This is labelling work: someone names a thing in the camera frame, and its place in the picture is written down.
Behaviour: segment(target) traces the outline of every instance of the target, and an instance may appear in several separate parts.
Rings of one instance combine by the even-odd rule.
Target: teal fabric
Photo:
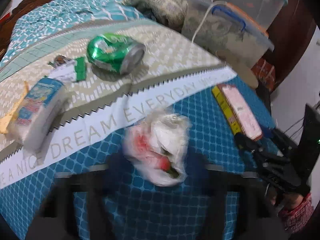
[[[0,68],[17,52],[65,28],[95,19],[133,20],[144,18],[121,0],[53,0],[17,20]]]
[[[114,33],[119,30],[141,25],[158,25],[158,23],[149,19],[137,19],[134,21],[117,22],[116,24],[110,25],[86,27],[81,30],[73,30],[68,33],[63,33],[59,36],[53,36],[50,39],[46,39],[35,44],[34,46],[31,45],[24,51],[17,52],[18,56],[5,65],[5,68],[0,72],[0,82],[30,63],[56,51],[57,49],[61,49],[72,41],[83,38],[93,39],[101,33]]]
[[[238,88],[261,125],[274,127],[263,103],[239,77],[227,83]],[[203,174],[199,173],[201,169],[197,155],[203,155],[211,163],[233,173],[251,171],[254,163],[251,153],[239,155],[231,129],[211,88],[176,102],[172,108],[174,112],[188,117],[192,124],[186,155],[187,178],[183,183],[174,187],[158,187],[145,180],[122,156],[121,142],[125,129],[119,129],[102,141],[84,147],[0,190],[0,213],[18,238],[25,238],[28,226],[48,194],[56,172],[85,172],[91,165],[104,163],[107,156],[116,154],[119,159],[112,162],[110,172],[116,178],[117,186],[114,194],[105,198],[106,208],[112,214],[110,220],[116,239],[196,239],[210,201],[203,195],[199,184]],[[90,240],[85,197],[85,193],[75,194],[75,214],[80,238]],[[228,192],[224,238],[221,240],[233,237],[238,200],[238,193]]]

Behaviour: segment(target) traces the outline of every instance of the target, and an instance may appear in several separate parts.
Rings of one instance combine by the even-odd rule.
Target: patterned fabric
[[[312,213],[313,206],[311,205],[311,194],[309,193],[294,210],[288,211],[285,208],[280,210],[278,217],[283,222],[285,230],[290,234],[294,234],[306,225]]]
[[[146,19],[70,31],[29,47],[7,65],[5,72],[10,75],[12,71],[13,74],[0,83],[0,117],[19,100],[24,81],[33,86],[41,77],[48,75],[53,69],[48,62],[52,62],[57,55],[69,58],[85,56],[88,42],[107,32],[131,36],[145,44],[147,50],[142,64],[130,74],[119,77],[88,63],[85,81],[66,84],[69,94],[73,96],[65,104],[63,112],[72,109],[73,112],[65,112],[59,118],[62,124],[79,114],[90,113],[110,104],[123,93],[137,92],[167,79],[221,66],[220,60],[179,33]],[[0,135],[0,150],[10,143],[12,141]]]
[[[123,6],[121,0],[53,0],[17,20],[0,69],[18,51],[62,29],[95,19],[139,18],[144,17],[135,8]]]
[[[185,0],[123,0],[123,4],[134,6],[142,13],[151,9],[157,22],[178,32],[187,11]]]
[[[228,82],[237,86],[259,123],[274,127],[271,116],[255,93],[239,77]],[[173,105],[176,113],[187,116],[192,123],[187,153],[186,180],[175,187],[157,187],[144,180],[126,160],[119,167],[119,183],[115,194],[105,199],[116,238],[194,240],[204,221],[209,199],[202,195],[196,180],[196,154],[222,165],[225,171],[242,173],[246,165],[234,144],[231,129],[212,96],[205,89]],[[31,220],[47,195],[54,174],[59,171],[80,173],[97,163],[104,163],[111,153],[121,154],[124,129],[104,140],[77,151],[69,157],[0,190],[0,212],[9,226],[23,240]],[[245,157],[251,160],[250,153]],[[89,240],[85,193],[75,194],[76,221],[80,237]],[[226,199],[225,240],[233,236],[237,216],[238,194],[229,192]]]

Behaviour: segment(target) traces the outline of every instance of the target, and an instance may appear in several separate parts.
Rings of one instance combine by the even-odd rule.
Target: crushed can
[[[105,33],[88,43],[87,58],[104,70],[127,74],[140,64],[145,49],[144,44],[128,36]]]

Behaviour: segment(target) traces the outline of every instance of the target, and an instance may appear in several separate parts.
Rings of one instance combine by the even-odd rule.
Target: small package
[[[219,84],[212,89],[212,93],[234,135],[243,132],[254,141],[262,138],[262,130],[236,86]]]
[[[14,111],[4,130],[6,137],[28,151],[38,152],[65,99],[66,90],[61,81],[40,79]]]
[[[78,82],[86,79],[87,68],[84,57],[76,59],[58,55],[53,63],[49,63],[55,69],[51,71],[48,78],[54,78],[64,83]]]
[[[140,124],[128,128],[125,155],[145,179],[157,186],[183,182],[189,126],[185,116],[153,112]]]

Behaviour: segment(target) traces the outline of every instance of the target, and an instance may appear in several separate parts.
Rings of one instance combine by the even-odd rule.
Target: white plastic bag
[[[155,111],[126,133],[125,154],[145,179],[167,187],[183,182],[188,148],[187,117]]]

